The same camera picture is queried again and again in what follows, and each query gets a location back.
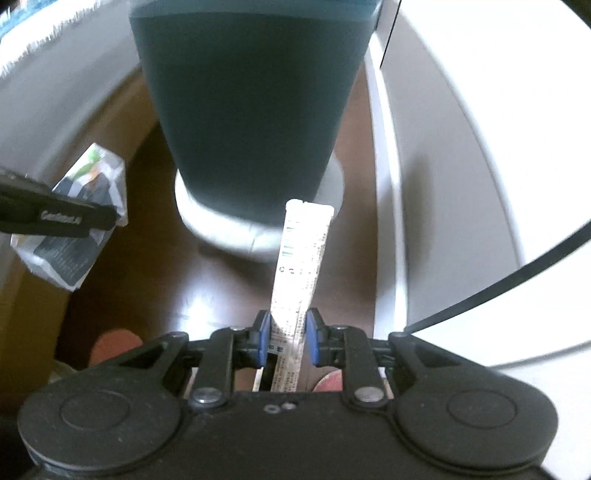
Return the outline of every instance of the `small hole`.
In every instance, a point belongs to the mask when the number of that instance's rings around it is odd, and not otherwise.
[[[279,405],[268,404],[263,407],[263,411],[265,413],[270,413],[271,415],[275,413],[281,412],[281,407]]]

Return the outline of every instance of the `black cable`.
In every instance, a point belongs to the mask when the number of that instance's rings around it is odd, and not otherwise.
[[[384,58],[386,58],[386,50],[388,49],[388,45],[390,45],[390,39],[392,38],[392,32],[394,31],[394,25],[396,25],[396,19],[398,18],[398,12],[400,12],[400,5],[402,5],[402,0],[398,2],[398,8],[396,9],[396,14],[394,15],[394,21],[392,22],[392,28],[390,29],[390,35],[388,35],[388,41],[386,42],[386,46],[384,47],[384,55],[382,56],[382,61],[379,64],[379,67],[382,68],[384,63]]]
[[[540,255],[533,262],[524,265],[512,274],[493,283],[490,287],[475,293],[455,305],[408,325],[404,331],[408,333],[416,333],[425,328],[444,322],[445,320],[449,320],[450,318],[467,312],[468,310],[472,310],[474,307],[478,307],[478,305],[482,305],[518,285],[521,285],[523,282],[528,281],[537,274],[542,273],[544,270],[558,263],[564,257],[573,253],[576,249],[582,247],[589,240],[591,240],[591,222],[585,223],[585,225],[579,230],[560,242],[554,248],[548,250],[545,254]]]

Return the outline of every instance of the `brown wooden surface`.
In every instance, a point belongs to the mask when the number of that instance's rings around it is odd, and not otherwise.
[[[93,142],[131,160],[155,124],[152,100],[137,71],[62,149],[53,183]],[[0,413],[16,411],[28,395],[47,383],[69,298],[68,291],[35,277],[14,259],[0,288]]]
[[[357,325],[371,334],[376,202],[369,115],[361,73],[337,140],[345,198],[330,228],[313,306],[327,323]],[[128,171],[129,225],[116,230],[82,288],[72,295],[58,359],[84,368],[96,338],[113,328],[130,329],[144,341],[171,330],[206,338],[223,326],[250,325],[259,309],[269,307],[275,266],[232,257],[194,237],[176,209],[175,172],[157,128]],[[306,361],[300,388],[311,388],[322,373]]]

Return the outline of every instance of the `snack package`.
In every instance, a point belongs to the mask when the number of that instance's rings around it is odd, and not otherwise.
[[[92,144],[78,159],[54,192],[100,205],[113,205],[117,225],[127,225],[125,162],[113,152]],[[80,288],[101,250],[113,233],[91,229],[86,238],[13,235],[11,246],[27,268],[61,288]]]

